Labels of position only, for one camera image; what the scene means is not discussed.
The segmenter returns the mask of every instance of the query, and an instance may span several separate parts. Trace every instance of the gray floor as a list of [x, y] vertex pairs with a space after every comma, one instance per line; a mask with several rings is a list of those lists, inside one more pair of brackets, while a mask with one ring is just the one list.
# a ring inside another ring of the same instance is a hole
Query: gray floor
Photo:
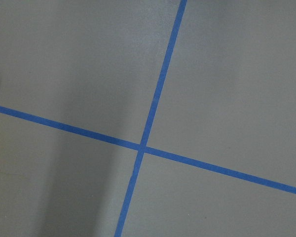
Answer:
[[[0, 106], [140, 143], [179, 0], [0, 0]], [[296, 0], [188, 0], [148, 146], [296, 187]], [[0, 237], [114, 236], [136, 151], [0, 114]], [[145, 154], [123, 237], [296, 237], [296, 195]]]

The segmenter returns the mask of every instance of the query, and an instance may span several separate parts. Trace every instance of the floor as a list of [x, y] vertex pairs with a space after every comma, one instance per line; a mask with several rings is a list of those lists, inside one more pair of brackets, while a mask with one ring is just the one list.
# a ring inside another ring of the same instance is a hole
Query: floor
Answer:
[[296, 237], [296, 0], [0, 0], [0, 237]]

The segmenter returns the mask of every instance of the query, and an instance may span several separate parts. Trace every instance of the blue line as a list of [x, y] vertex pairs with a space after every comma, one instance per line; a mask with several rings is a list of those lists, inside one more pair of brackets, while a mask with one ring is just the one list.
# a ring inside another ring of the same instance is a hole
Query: blue line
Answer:
[[[289, 186], [286, 184], [282, 184], [282, 183], [278, 183], [275, 181], [271, 181], [271, 180], [267, 180], [267, 179], [263, 179], [263, 178], [259, 178], [257, 176], [253, 176], [250, 174], [246, 174], [246, 173], [242, 173], [239, 171], [235, 171], [232, 169], [227, 169], [221, 166], [217, 166], [217, 165], [213, 165], [213, 164], [209, 164], [206, 162], [202, 162], [199, 160], [195, 160], [195, 159], [191, 159], [188, 157], [183, 157], [174, 153], [169, 153], [169, 152], [165, 152], [165, 151], [161, 151], [155, 148], [151, 148], [151, 147], [145, 147], [144, 149], [140, 148], [139, 144], [135, 144], [132, 142], [128, 142], [125, 140], [121, 140], [118, 138], [114, 138], [114, 137], [110, 137], [110, 136], [106, 136], [104, 134], [101, 133], [97, 133], [97, 132], [92, 132], [92, 131], [88, 131], [82, 128], [78, 128], [78, 127], [74, 127], [74, 126], [70, 126], [64, 123], [60, 123], [60, 122], [56, 122], [56, 121], [52, 121], [49, 119], [45, 119], [45, 118], [41, 118], [38, 116], [34, 116], [34, 115], [30, 115], [24, 112], [20, 112], [17, 110], [12, 110], [6, 107], [2, 107], [0, 106], [0, 113], [2, 114], [6, 114], [6, 115], [10, 115], [16, 118], [20, 118], [20, 119], [24, 119], [27, 121], [31, 121], [31, 122], [35, 122], [35, 123], [39, 123], [42, 125], [46, 125], [46, 126], [50, 126], [50, 127], [54, 127], [56, 129], [60, 129], [63, 131], [67, 131], [67, 132], [71, 132], [71, 133], [75, 133], [81, 136], [85, 136], [85, 137], [90, 137], [96, 140], [100, 140], [100, 141], [104, 141], [104, 142], [108, 142], [108, 143], [112, 143], [115, 145], [119, 145], [122, 147], [126, 147], [126, 148], [130, 148], [136, 151], [140, 151], [138, 152], [137, 156], [139, 156], [139, 154], [141, 153], [148, 153], [154, 156], [159, 156], [162, 158], [166, 158], [166, 159], [170, 159], [170, 160], [174, 160], [180, 163], [184, 163], [184, 164], [188, 164], [188, 165], [192, 165], [198, 168], [202, 168], [202, 169], [206, 169], [212, 172], [216, 172], [216, 173], [220, 173], [223, 175], [228, 175], [237, 179], [242, 179], [242, 180], [246, 180], [252, 183], [256, 183], [256, 184], [260, 184], [260, 185], [264, 185], [264, 186], [268, 186], [274, 189], [279, 189], [285, 192], [289, 192], [292, 194], [296, 194], [296, 187], [293, 186]], [[138, 172], [139, 172], [139, 167], [140, 167], [140, 163], [142, 161], [142, 159], [136, 159], [137, 163], [135, 163], [134, 165], [134, 176], [138, 176]], [[128, 194], [128, 198], [131, 198], [131, 196], [129, 197], [129, 195], [131, 195], [131, 192], [126, 192]]]
[[56, 122], [56, 121], [49, 120], [49, 119], [42, 118], [42, 117], [38, 117], [35, 115], [30, 115], [30, 114], [27, 114], [27, 113], [24, 113], [21, 111], [17, 111], [17, 110], [13, 110], [13, 109], [9, 109], [9, 108], [3, 107], [3, 106], [0, 106], [0, 113], [10, 115], [13, 117], [17, 117], [20, 119], [24, 119], [27, 121], [39, 123], [39, 124], [46, 125], [49, 127], [54, 127], [56, 129], [75, 133], [75, 134], [78, 134], [81, 136], [90, 137], [90, 138], [97, 139], [97, 140], [100, 140], [103, 142], [112, 143], [112, 144], [115, 144], [115, 145], [118, 145], [121, 147], [130, 148], [130, 149], [133, 149], [136, 151], [138, 151], [139, 147], [140, 147], [139, 144], [136, 144], [133, 142], [125, 141], [125, 140], [118, 139], [115, 137], [110, 137], [110, 136], [107, 136], [107, 135], [104, 135], [104, 134], [101, 134], [98, 132], [92, 132], [92, 131], [89, 131], [86, 129], [71, 126], [68, 124], [61, 123], [61, 122]]
[[153, 119], [154, 119], [154, 116], [155, 116], [156, 111], [157, 111], [160, 95], [161, 95], [162, 88], [163, 88], [163, 85], [164, 85], [164, 81], [166, 79], [167, 72], [168, 72], [168, 69], [169, 69], [169, 64], [170, 64], [170, 61], [171, 61], [171, 56], [172, 56], [172, 53], [173, 53], [174, 45], [175, 45], [176, 40], [177, 40], [180, 24], [181, 24], [182, 17], [183, 17], [183, 14], [184, 14], [184, 10], [185, 10], [185, 6], [186, 6], [186, 1], [187, 0], [181, 0], [179, 8], [178, 8], [178, 12], [177, 12], [174, 24], [173, 24], [173, 28], [172, 28], [172, 32], [171, 32], [171, 35], [170, 35], [167, 51], [166, 51], [166, 54], [164, 56], [164, 60], [163, 60], [163, 63], [162, 63], [159, 79], [158, 79], [157, 86], [156, 86], [156, 89], [155, 89], [155, 92], [154, 92], [154, 95], [153, 95], [153, 99], [152, 99], [152, 102], [151, 102], [151, 106], [150, 106], [150, 110], [149, 110], [149, 113], [148, 113], [147, 121], [146, 121], [145, 128], [144, 128], [144, 131], [143, 131], [143, 136], [142, 136], [142, 139], [141, 139], [141, 142], [140, 142], [140, 148], [138, 149], [138, 153], [137, 153], [136, 160], [135, 160], [135, 163], [134, 163], [133, 173], [132, 173], [132, 176], [131, 176], [131, 178], [129, 180], [129, 183], [128, 183], [126, 195], [125, 195], [125, 198], [124, 198], [122, 210], [120, 212], [120, 216], [119, 216], [119, 219], [118, 219], [118, 223], [117, 223], [117, 226], [116, 226], [114, 237], [121, 237], [121, 235], [122, 235], [122, 231], [123, 231], [123, 228], [124, 228], [127, 212], [128, 212], [129, 205], [130, 205], [130, 202], [131, 202], [131, 199], [132, 199], [132, 196], [133, 196], [133, 192], [134, 192], [134, 189], [135, 189], [135, 185], [136, 185], [136, 181], [137, 181], [137, 178], [138, 178], [139, 170], [140, 170], [140, 167], [141, 167], [141, 164], [142, 164], [142, 161], [143, 161], [145, 148], [146, 148], [148, 138], [149, 138], [149, 135], [150, 135]]
[[292, 194], [296, 194], [296, 187], [293, 186], [289, 186], [286, 184], [282, 184], [282, 183], [278, 183], [275, 181], [271, 181], [268, 179], [263, 179], [263, 178], [259, 178], [257, 176], [253, 176], [250, 174], [246, 174], [246, 173], [242, 173], [239, 171], [235, 171], [232, 169], [227, 169], [221, 166], [217, 166], [217, 165], [213, 165], [213, 164], [209, 164], [206, 162], [202, 162], [199, 160], [195, 160], [195, 159], [191, 159], [188, 157], [183, 157], [180, 155], [176, 155], [173, 153], [169, 153], [169, 152], [164, 152], [155, 148], [151, 148], [151, 147], [146, 147], [145, 148], [145, 153], [151, 154], [151, 155], [155, 155], [155, 156], [159, 156], [162, 158], [166, 158], [166, 159], [170, 159], [170, 160], [174, 160], [180, 163], [184, 163], [184, 164], [188, 164], [188, 165], [192, 165], [198, 168], [202, 168], [202, 169], [206, 169], [212, 172], [216, 172], [216, 173], [220, 173], [223, 175], [228, 175], [237, 179], [242, 179], [242, 180], [246, 180], [252, 183], [256, 183], [256, 184], [260, 184], [260, 185], [264, 185], [264, 186], [268, 186], [274, 189], [279, 189], [285, 192], [289, 192]]

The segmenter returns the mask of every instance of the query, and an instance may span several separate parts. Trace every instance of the blue painter's tape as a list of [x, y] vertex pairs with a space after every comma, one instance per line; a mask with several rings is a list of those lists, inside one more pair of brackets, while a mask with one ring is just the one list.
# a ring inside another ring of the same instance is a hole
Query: blue painter's tape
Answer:
[[171, 61], [171, 56], [172, 56], [172, 53], [173, 53], [174, 45], [175, 45], [175, 42], [177, 40], [180, 24], [181, 24], [182, 17], [183, 17], [183, 14], [184, 14], [184, 10], [185, 10], [185, 6], [186, 6], [186, 1], [187, 0], [181, 0], [179, 8], [178, 8], [178, 12], [177, 12], [174, 24], [173, 24], [173, 28], [172, 28], [172, 32], [171, 32], [171, 35], [170, 35], [167, 51], [166, 51], [166, 54], [164, 56], [164, 60], [163, 60], [163, 63], [162, 63], [159, 79], [158, 79], [157, 86], [156, 86], [156, 89], [155, 89], [155, 92], [154, 92], [154, 95], [153, 95], [153, 99], [152, 99], [152, 102], [151, 102], [151, 106], [150, 106], [147, 121], [146, 121], [146, 124], [145, 124], [143, 136], [142, 136], [142, 139], [141, 139], [141, 142], [140, 142], [140, 148], [139, 148], [137, 156], [136, 156], [134, 169], [133, 169], [133, 174], [132, 174], [132, 176], [131, 176], [131, 178], [129, 180], [129, 183], [128, 183], [125, 199], [124, 199], [122, 210], [121, 210], [121, 213], [120, 213], [120, 216], [119, 216], [119, 219], [118, 219], [118, 223], [117, 223], [117, 226], [116, 226], [114, 237], [120, 237], [122, 235], [122, 231], [123, 231], [123, 228], [124, 228], [127, 212], [128, 212], [129, 205], [130, 205], [130, 202], [131, 202], [131, 199], [132, 199], [132, 196], [133, 196], [133, 192], [134, 192], [134, 189], [135, 189], [135, 185], [136, 185], [136, 181], [137, 181], [137, 178], [138, 178], [139, 170], [140, 170], [140, 167], [141, 167], [141, 164], [142, 164], [142, 161], [143, 161], [144, 149], [145, 149], [145, 147], [147, 145], [147, 142], [148, 142], [148, 138], [149, 138], [149, 135], [150, 135], [153, 119], [154, 119], [154, 116], [155, 116], [156, 111], [157, 111], [157, 107], [158, 107], [159, 99], [160, 99], [160, 96], [161, 96], [162, 88], [163, 88], [163, 85], [164, 85], [164, 82], [165, 82], [165, 79], [166, 79], [166, 76], [167, 76], [167, 72], [168, 72], [170, 61]]
[[206, 170], [209, 170], [209, 171], [212, 171], [212, 172], [228, 175], [228, 176], [231, 176], [231, 177], [234, 177], [234, 178], [237, 178], [237, 179], [242, 179], [242, 180], [246, 180], [246, 181], [249, 181], [249, 182], [252, 182], [252, 183], [268, 186], [268, 187], [271, 187], [271, 188], [274, 188], [274, 189], [279, 189], [279, 190], [289, 192], [289, 193], [292, 193], [292, 194], [296, 194], [296, 187], [293, 187], [293, 186], [278, 183], [278, 182], [271, 181], [271, 180], [268, 180], [268, 179], [259, 178], [257, 176], [242, 173], [242, 172], [235, 171], [235, 170], [232, 170], [232, 169], [227, 169], [227, 168], [224, 168], [224, 167], [209, 164], [209, 163], [202, 162], [202, 161], [199, 161], [199, 160], [183, 157], [183, 156], [176, 155], [176, 154], [173, 154], [173, 153], [164, 152], [164, 151], [161, 151], [161, 150], [158, 150], [158, 149], [155, 149], [155, 148], [146, 147], [145, 148], [145, 153], [155, 155], [155, 156], [159, 156], [159, 157], [163, 157], [163, 158], [170, 159], [170, 160], [174, 160], [174, 161], [177, 161], [177, 162], [180, 162], [180, 163], [192, 165], [192, 166], [202, 168], [202, 169], [206, 169]]
[[9, 108], [3, 107], [3, 106], [0, 106], [0, 113], [10, 115], [10, 116], [13, 116], [16, 118], [24, 119], [27, 121], [39, 123], [39, 124], [46, 125], [49, 127], [54, 127], [56, 129], [75, 133], [75, 134], [78, 134], [81, 136], [90, 137], [90, 138], [97, 139], [97, 140], [100, 140], [103, 142], [108, 142], [108, 143], [115, 144], [115, 145], [118, 145], [121, 147], [130, 148], [130, 149], [133, 149], [136, 151], [140, 147], [139, 144], [136, 144], [136, 143], [125, 141], [125, 140], [118, 139], [115, 137], [110, 137], [110, 136], [107, 136], [107, 135], [104, 135], [104, 134], [101, 134], [98, 132], [92, 132], [92, 131], [89, 131], [89, 130], [86, 130], [83, 128], [71, 126], [68, 124], [61, 123], [61, 122], [56, 122], [56, 121], [49, 120], [49, 119], [42, 118], [42, 117], [38, 117], [35, 115], [30, 115], [30, 114], [27, 114], [27, 113], [24, 113], [21, 111], [17, 111], [17, 110], [13, 110], [13, 109], [9, 109]]

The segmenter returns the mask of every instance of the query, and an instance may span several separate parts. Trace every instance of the gray surface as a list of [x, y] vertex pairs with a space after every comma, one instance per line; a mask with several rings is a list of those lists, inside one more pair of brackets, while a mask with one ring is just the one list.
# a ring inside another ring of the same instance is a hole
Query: gray surface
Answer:
[[296, 186], [296, 1], [189, 0], [148, 145]]
[[[0, 105], [139, 143], [178, 4], [0, 0]], [[188, 0], [148, 145], [296, 186], [296, 1]], [[0, 114], [0, 237], [112, 237], [135, 156]], [[145, 155], [145, 236], [296, 237], [296, 195]]]
[[135, 156], [0, 114], [0, 237], [113, 236]]
[[178, 4], [0, 1], [0, 105], [138, 142]]
[[296, 237], [296, 195], [145, 155], [123, 237]]

